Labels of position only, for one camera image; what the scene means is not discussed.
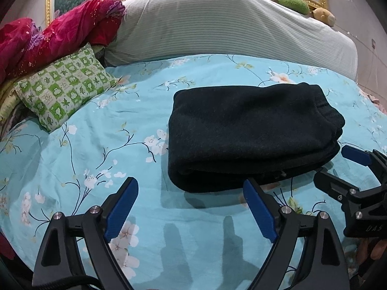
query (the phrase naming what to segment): green plush toy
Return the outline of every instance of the green plush toy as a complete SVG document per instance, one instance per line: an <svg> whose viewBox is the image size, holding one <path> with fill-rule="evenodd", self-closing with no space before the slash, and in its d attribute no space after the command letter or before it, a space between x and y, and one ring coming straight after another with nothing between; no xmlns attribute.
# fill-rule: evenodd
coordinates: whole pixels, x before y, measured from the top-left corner
<svg viewBox="0 0 387 290"><path fill-rule="evenodd" d="M304 15L308 15L310 12L308 4L303 0L273 0L273 1L277 1L279 4Z"/></svg>

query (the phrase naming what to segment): stuffed animal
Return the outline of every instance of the stuffed animal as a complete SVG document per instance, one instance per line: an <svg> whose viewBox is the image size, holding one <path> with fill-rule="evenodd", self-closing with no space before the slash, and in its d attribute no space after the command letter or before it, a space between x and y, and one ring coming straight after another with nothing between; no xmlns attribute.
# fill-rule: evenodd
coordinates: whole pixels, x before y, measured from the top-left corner
<svg viewBox="0 0 387 290"><path fill-rule="evenodd" d="M304 0L273 0L273 1L277 1L278 4L281 4L282 6L285 6L289 9L292 9L304 15L308 15L310 12L309 5Z"/></svg>
<svg viewBox="0 0 387 290"><path fill-rule="evenodd" d="M333 27L336 23L336 17L333 16L331 12L327 9L319 7L313 11L313 16L316 20L327 24L328 26Z"/></svg>

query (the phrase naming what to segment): pillow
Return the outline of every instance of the pillow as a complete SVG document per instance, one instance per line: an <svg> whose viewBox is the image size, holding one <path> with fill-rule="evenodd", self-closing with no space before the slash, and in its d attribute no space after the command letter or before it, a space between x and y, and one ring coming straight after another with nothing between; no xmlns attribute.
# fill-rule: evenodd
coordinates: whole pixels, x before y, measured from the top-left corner
<svg viewBox="0 0 387 290"><path fill-rule="evenodd" d="M15 90L49 131L59 128L85 102L117 84L97 61L90 44L18 81Z"/></svg>

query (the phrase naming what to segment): red blanket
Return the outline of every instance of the red blanket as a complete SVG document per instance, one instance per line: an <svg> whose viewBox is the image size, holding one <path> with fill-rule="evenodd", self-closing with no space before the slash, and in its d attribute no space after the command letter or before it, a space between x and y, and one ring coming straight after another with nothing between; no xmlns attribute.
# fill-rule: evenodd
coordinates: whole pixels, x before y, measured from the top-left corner
<svg viewBox="0 0 387 290"><path fill-rule="evenodd" d="M115 37L125 7L118 0L86 0L38 32L30 18L0 30L0 84L67 56L87 42L107 46Z"/></svg>

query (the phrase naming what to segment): black cable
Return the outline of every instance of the black cable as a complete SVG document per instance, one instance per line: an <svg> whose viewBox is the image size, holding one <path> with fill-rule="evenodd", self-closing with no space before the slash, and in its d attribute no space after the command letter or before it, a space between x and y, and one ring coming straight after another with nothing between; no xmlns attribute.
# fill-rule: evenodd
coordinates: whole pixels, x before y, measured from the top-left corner
<svg viewBox="0 0 387 290"><path fill-rule="evenodd" d="M93 285L103 290L101 282L97 278L90 276L70 276L41 286L32 287L32 290L67 290L79 285Z"/></svg>

